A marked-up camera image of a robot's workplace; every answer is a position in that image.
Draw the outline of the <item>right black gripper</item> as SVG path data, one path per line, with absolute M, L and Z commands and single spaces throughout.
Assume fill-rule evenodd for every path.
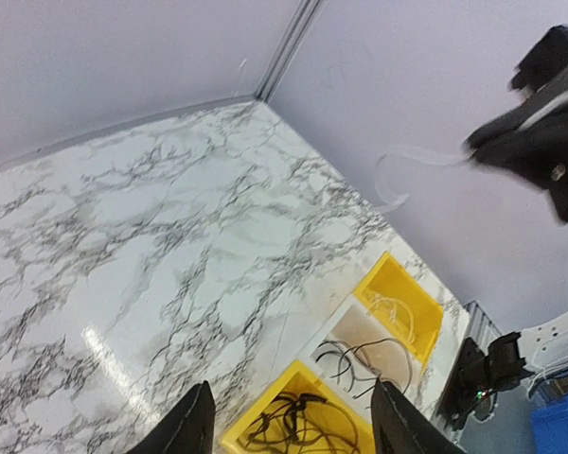
M 568 222 L 568 88 L 546 87 L 465 141 L 480 166 L 547 189 L 560 222 Z

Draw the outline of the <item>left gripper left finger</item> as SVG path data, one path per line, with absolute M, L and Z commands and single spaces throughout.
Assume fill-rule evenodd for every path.
M 132 448 L 132 454 L 211 453 L 215 415 L 216 407 L 209 383 L 197 383 Z

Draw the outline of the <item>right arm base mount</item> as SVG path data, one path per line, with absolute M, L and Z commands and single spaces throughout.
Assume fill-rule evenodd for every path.
M 461 429 L 478 405 L 498 392 L 515 389 L 534 375 L 521 356 L 520 332 L 494 340 L 484 352 L 473 338 L 465 338 L 441 398 L 437 416 L 445 428 Z

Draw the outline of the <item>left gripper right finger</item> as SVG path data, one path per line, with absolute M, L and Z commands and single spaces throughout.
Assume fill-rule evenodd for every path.
M 463 454 L 390 381 L 375 382 L 370 402 L 375 452 Z

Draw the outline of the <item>small black cable remnant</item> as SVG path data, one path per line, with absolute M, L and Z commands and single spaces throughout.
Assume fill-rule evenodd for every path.
M 340 342 L 335 342 L 333 346 L 335 365 L 330 377 L 352 398 L 359 399 L 382 376 L 382 371 L 372 364 L 363 348 Z

